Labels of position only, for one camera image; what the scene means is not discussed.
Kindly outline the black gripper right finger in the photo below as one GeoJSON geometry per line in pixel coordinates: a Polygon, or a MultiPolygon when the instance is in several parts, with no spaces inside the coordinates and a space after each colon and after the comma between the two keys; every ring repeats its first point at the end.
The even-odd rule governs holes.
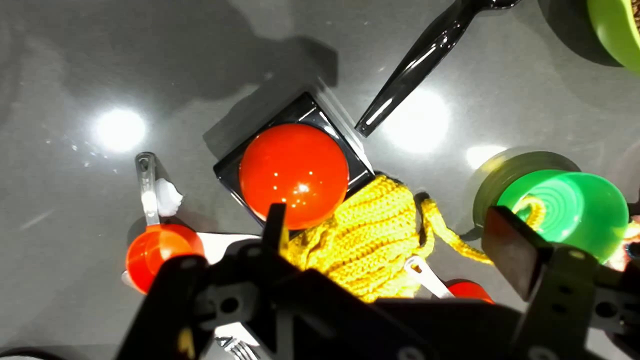
{"type": "Polygon", "coordinates": [[[509,360],[598,360],[586,347],[589,328],[640,358],[637,258],[612,269],[586,249],[546,242],[503,206],[488,208],[481,249],[528,303],[509,360]]]}

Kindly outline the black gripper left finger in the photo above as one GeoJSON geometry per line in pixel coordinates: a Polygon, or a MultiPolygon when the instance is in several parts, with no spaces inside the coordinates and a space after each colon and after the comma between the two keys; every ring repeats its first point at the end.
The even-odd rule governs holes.
{"type": "Polygon", "coordinates": [[[294,360],[291,317],[275,285],[288,276],[277,242],[288,238],[285,206],[271,203],[262,239],[236,243],[218,263],[177,256],[162,263],[116,360],[199,360],[221,324],[241,321],[274,360],[294,360]]]}

